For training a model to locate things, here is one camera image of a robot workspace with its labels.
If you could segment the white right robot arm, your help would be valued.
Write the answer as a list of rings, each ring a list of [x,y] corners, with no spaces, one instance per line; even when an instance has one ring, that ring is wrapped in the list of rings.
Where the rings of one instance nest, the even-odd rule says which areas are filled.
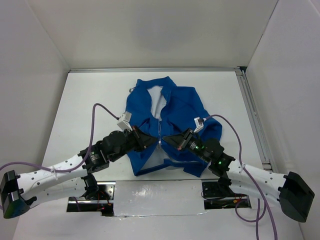
[[[223,196],[234,192],[266,198],[287,217],[300,223],[307,221],[315,193],[299,174],[275,173],[241,163],[225,154],[217,139],[202,141],[191,129],[163,140],[176,150],[186,150],[209,163],[209,170],[221,180],[218,190]]]

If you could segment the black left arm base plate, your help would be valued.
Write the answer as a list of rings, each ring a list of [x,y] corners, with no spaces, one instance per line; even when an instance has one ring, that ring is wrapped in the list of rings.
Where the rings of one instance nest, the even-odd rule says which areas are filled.
[[[68,198],[67,213],[101,213],[105,217],[114,216],[115,181],[85,181],[85,192],[81,196]]]

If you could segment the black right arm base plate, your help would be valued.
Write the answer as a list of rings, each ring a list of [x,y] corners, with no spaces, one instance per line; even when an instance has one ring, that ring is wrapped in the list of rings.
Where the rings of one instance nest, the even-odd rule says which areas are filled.
[[[205,179],[202,180],[203,204],[205,210],[222,210],[250,208],[249,198],[245,194],[234,193],[223,180]]]

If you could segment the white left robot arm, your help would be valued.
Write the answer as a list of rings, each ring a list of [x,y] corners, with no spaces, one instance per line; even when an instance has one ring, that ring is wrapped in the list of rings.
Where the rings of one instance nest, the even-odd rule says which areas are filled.
[[[107,169],[130,152],[142,152],[157,142],[157,137],[131,130],[113,131],[79,154],[49,167],[17,174],[14,170],[3,175],[0,200],[3,217],[16,218],[30,209],[53,200],[75,197],[92,200],[99,194],[94,173]]]

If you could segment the blue zip jacket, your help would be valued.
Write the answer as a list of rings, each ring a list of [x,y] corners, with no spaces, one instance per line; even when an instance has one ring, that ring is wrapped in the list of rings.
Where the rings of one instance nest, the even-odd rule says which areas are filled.
[[[200,177],[207,163],[187,150],[178,151],[163,138],[196,128],[195,118],[209,113],[194,87],[177,86],[170,77],[138,79],[126,100],[130,125],[157,140],[142,152],[130,152],[133,174],[141,176],[164,168],[182,168]]]

